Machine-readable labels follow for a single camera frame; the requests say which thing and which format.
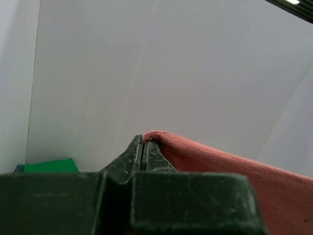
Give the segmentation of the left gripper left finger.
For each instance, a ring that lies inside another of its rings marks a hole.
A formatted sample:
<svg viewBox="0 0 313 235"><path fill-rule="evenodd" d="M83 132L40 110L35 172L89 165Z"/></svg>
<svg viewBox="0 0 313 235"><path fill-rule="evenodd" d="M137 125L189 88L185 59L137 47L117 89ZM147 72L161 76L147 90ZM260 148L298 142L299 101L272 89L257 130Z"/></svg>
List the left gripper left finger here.
<svg viewBox="0 0 313 235"><path fill-rule="evenodd" d="M140 170L143 151L142 135L135 135L126 150L101 169L118 184L127 184L136 170Z"/></svg>

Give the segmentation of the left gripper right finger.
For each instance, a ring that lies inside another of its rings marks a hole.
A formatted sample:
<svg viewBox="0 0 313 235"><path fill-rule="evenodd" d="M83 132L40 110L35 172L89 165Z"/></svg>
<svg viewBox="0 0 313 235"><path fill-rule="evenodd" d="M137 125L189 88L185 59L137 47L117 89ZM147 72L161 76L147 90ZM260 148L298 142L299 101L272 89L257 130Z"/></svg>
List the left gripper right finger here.
<svg viewBox="0 0 313 235"><path fill-rule="evenodd" d="M176 171L174 166L162 155L155 141L148 141L143 150L144 171Z"/></svg>

